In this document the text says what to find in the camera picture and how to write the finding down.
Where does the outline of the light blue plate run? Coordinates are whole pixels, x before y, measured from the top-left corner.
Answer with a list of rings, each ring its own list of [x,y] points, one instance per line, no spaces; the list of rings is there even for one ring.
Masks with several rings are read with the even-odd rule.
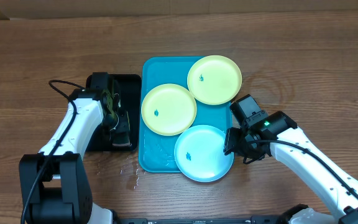
[[[224,177],[234,163],[225,155],[225,133],[214,126],[197,125],[178,137],[174,157],[179,170],[191,180],[214,182]]]

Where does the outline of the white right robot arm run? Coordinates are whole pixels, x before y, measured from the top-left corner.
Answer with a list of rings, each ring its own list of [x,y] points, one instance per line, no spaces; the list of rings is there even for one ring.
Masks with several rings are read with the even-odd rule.
[[[224,153],[244,164],[273,157],[292,170],[325,204],[336,223],[358,223],[358,180],[322,153],[285,113],[235,112],[240,128],[226,133]]]

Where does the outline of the yellow plate front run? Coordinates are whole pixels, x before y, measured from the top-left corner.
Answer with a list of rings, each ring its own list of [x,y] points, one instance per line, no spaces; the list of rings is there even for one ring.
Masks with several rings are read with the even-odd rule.
[[[197,105],[193,95],[177,84],[163,84],[151,89],[141,106],[145,125],[154,133],[174,136],[194,122]]]

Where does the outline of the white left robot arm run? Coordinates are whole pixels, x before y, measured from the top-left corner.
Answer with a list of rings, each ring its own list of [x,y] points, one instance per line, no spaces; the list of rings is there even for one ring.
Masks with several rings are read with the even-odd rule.
[[[55,134],[19,162],[21,223],[119,223],[116,212],[93,201],[83,157],[89,149],[135,149],[139,127],[131,124],[121,87],[122,82],[103,74],[64,96],[68,109]]]

